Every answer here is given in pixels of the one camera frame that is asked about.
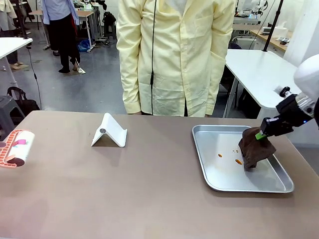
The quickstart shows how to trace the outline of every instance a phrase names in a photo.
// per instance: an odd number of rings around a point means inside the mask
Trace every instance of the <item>brown cloth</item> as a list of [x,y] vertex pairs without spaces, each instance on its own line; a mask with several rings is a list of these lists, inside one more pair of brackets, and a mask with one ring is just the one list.
[[245,170],[256,168],[257,162],[268,158],[276,152],[275,147],[267,138],[256,139],[256,134],[259,132],[259,127],[249,128],[243,132],[243,138],[239,142]]

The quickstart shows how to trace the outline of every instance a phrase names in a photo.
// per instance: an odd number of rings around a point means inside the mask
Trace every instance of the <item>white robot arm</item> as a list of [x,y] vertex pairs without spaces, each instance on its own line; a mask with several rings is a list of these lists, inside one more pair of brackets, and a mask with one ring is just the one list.
[[319,98],[319,54],[304,61],[294,75],[300,90],[317,102]]
[[279,115],[264,118],[257,139],[290,133],[293,127],[300,127],[315,119],[319,126],[319,55],[304,61],[294,75],[295,84],[301,89],[299,95],[284,87],[279,95],[285,98],[276,108]]

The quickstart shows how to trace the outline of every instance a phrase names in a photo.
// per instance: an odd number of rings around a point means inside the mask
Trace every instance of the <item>black stand pole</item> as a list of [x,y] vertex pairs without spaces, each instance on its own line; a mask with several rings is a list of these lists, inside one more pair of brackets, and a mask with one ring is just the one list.
[[23,26],[23,18],[21,16],[21,12],[20,12],[20,4],[19,4],[19,0],[15,0],[14,1],[16,7],[17,7],[17,11],[16,13],[18,14],[18,20],[20,22],[20,26],[21,26],[21,32],[22,32],[22,35],[23,35],[23,38],[24,39],[28,39],[27,35],[26,35],[26,32],[25,32],[25,29],[24,29],[24,26]]
[[270,30],[270,33],[269,33],[269,36],[268,36],[268,39],[266,41],[266,45],[265,45],[265,48],[264,48],[263,51],[267,51],[267,48],[269,46],[271,37],[273,36],[274,30],[275,30],[275,26],[277,24],[277,21],[278,21],[279,15],[280,15],[280,10],[281,10],[281,7],[283,6],[283,3],[284,3],[284,0],[280,0],[279,7],[278,7],[278,10],[276,12],[275,20],[274,20],[274,23],[273,23],[273,25],[271,27],[271,30]]
[[[35,10],[38,11],[38,1],[35,1]],[[38,15],[36,16],[36,24],[38,26],[38,31],[39,31],[39,19],[38,19]]]

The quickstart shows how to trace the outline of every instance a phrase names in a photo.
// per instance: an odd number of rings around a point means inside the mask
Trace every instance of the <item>metal tray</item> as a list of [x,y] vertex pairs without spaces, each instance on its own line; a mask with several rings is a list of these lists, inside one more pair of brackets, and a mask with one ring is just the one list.
[[199,161],[207,184],[217,191],[290,193],[294,183],[272,155],[244,170],[239,141],[248,126],[197,125],[193,128]]

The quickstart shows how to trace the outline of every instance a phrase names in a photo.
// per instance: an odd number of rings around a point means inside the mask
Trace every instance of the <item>person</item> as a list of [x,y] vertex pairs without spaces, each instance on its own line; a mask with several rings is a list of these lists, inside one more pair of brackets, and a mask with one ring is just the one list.
[[234,0],[119,0],[117,49],[127,113],[211,115],[234,13]]
[[[37,8],[42,10],[42,0],[36,0]],[[54,32],[52,31],[52,27],[50,25],[44,25],[45,35],[49,38],[50,48],[52,50],[52,54],[54,56],[60,56],[59,47],[58,47],[58,39],[56,38]]]
[[[0,0],[0,37],[14,37],[15,26],[13,19],[17,18],[9,0]],[[10,68],[19,70],[23,62],[18,61],[18,52],[14,51],[6,56]]]
[[57,40],[62,69],[60,73],[69,73],[69,56],[73,70],[80,63],[80,53],[76,45],[76,25],[79,17],[72,0],[42,0],[43,23],[49,26],[49,31]]

